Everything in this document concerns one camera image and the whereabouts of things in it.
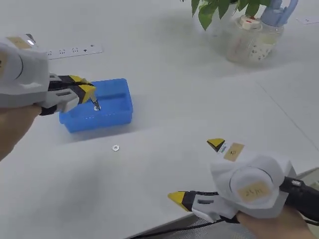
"transparent container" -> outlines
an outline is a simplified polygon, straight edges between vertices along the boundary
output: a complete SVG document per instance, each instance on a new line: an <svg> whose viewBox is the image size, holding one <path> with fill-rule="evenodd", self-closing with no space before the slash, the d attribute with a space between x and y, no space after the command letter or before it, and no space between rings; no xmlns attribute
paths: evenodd
<svg viewBox="0 0 319 239"><path fill-rule="evenodd" d="M259 32L263 29L259 20L241 16L235 20L226 58L231 62L247 62Z"/></svg>
<svg viewBox="0 0 319 239"><path fill-rule="evenodd" d="M263 29L259 32L251 48L249 61L252 63L263 61L274 49L283 33L284 26L275 27L263 23Z"/></svg>

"bottle cap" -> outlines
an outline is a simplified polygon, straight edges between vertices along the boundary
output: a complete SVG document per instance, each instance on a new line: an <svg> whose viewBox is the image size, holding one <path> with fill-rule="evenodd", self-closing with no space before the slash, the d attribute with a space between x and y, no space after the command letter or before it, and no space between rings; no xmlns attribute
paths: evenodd
<svg viewBox="0 0 319 239"><path fill-rule="evenodd" d="M239 24L245 30L261 29L262 28L261 22L259 20L251 19L245 15L240 17Z"/></svg>

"power strip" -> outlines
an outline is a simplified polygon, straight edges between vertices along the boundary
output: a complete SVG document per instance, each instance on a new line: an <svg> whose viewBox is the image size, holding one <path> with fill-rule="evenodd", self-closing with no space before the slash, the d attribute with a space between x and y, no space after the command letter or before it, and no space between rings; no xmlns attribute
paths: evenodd
<svg viewBox="0 0 319 239"><path fill-rule="evenodd" d="M74 46L69 48L61 48L58 50L49 50L47 51L48 59L59 59L65 57L73 57L73 56L82 56L82 55L90 55L96 53L102 53L103 48L100 45L90 44L86 46Z"/></svg>

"potted plant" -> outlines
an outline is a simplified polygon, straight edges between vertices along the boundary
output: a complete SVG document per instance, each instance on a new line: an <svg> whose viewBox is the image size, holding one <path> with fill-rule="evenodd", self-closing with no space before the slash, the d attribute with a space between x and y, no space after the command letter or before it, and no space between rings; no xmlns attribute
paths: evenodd
<svg viewBox="0 0 319 239"><path fill-rule="evenodd" d="M206 31L217 20L219 22L216 25L219 26L228 22L236 10L241 11L247 7L245 14L255 16L260 5L269 6L270 2L271 0L191 0L191 7L193 16L198 12L200 25Z"/></svg>

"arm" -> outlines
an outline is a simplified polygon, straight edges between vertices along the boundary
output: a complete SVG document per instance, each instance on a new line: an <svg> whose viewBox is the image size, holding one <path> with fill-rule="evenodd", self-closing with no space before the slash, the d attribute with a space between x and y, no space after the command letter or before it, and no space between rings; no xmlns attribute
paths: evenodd
<svg viewBox="0 0 319 239"><path fill-rule="evenodd" d="M316 239L300 213L288 207L274 219L256 219L244 213L237 219L258 239Z"/></svg>
<svg viewBox="0 0 319 239"><path fill-rule="evenodd" d="M40 113L41 108L37 106L0 109L0 161L13 150Z"/></svg>

